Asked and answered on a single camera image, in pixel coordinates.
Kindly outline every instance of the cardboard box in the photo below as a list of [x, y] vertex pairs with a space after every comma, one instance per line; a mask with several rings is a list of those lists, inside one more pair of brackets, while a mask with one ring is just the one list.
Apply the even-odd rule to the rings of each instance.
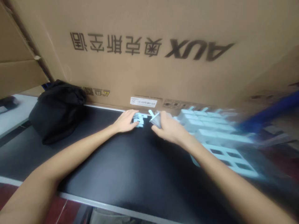
[[91, 103], [255, 111], [270, 100], [251, 96], [297, 90], [284, 89], [299, 81], [296, 1], [10, 2], [50, 75]]
[[0, 3], [0, 99], [47, 82], [18, 26]]

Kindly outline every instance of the blue object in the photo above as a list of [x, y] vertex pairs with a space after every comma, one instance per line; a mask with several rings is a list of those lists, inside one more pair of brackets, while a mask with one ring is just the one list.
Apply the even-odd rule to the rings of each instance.
[[238, 128], [246, 132], [257, 133], [265, 122], [271, 121], [283, 112], [299, 105], [299, 91], [282, 98], [279, 102], [257, 113], [241, 123]]

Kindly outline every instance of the hand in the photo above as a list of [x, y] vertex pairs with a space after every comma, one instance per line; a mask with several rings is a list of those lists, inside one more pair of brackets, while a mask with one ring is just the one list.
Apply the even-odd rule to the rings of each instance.
[[136, 127], [139, 122], [137, 121], [131, 124], [131, 121], [137, 112], [139, 112], [139, 110], [126, 110], [123, 112], [112, 125], [116, 129], [116, 132], [127, 132]]
[[184, 141], [188, 141], [192, 137], [179, 122], [168, 116], [165, 111], [161, 112], [161, 126], [162, 129], [159, 129], [153, 125], [152, 130], [159, 137], [177, 145], [183, 144]]

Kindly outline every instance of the cardboard flap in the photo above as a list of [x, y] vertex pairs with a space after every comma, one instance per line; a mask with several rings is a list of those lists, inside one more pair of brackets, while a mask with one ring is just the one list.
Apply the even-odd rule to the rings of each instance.
[[0, 63], [0, 99], [46, 82], [35, 60]]

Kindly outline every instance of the red floor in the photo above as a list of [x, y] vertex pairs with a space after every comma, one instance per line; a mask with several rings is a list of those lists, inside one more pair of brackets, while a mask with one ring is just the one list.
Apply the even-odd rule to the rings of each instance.
[[[18, 187], [0, 185], [0, 210], [17, 190]], [[45, 224], [72, 224], [81, 204], [55, 196]]]

